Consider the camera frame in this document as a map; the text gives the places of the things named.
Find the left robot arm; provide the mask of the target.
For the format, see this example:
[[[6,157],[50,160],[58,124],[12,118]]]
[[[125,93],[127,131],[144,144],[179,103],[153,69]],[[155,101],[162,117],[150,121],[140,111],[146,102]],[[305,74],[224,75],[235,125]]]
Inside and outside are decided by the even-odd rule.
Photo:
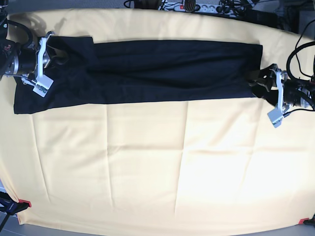
[[[303,36],[314,25],[315,21],[311,20],[302,30],[294,50],[288,56],[285,69],[272,64],[246,75],[254,96],[267,101],[281,117],[296,110],[315,110],[315,65],[312,64],[312,69],[304,72],[299,58],[302,52],[315,46],[314,40],[302,43]]]

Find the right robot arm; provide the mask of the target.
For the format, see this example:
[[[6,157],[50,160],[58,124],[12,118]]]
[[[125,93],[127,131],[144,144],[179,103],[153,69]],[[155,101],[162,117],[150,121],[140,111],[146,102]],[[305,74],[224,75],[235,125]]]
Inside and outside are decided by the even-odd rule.
[[[63,65],[68,61],[68,53],[49,45],[54,32],[50,31],[45,37],[33,38],[31,30],[7,18],[5,8],[7,0],[0,2],[0,75],[20,78],[24,82],[34,82],[38,72],[43,73],[49,66]],[[25,43],[7,39],[8,27],[22,29],[28,39]]]

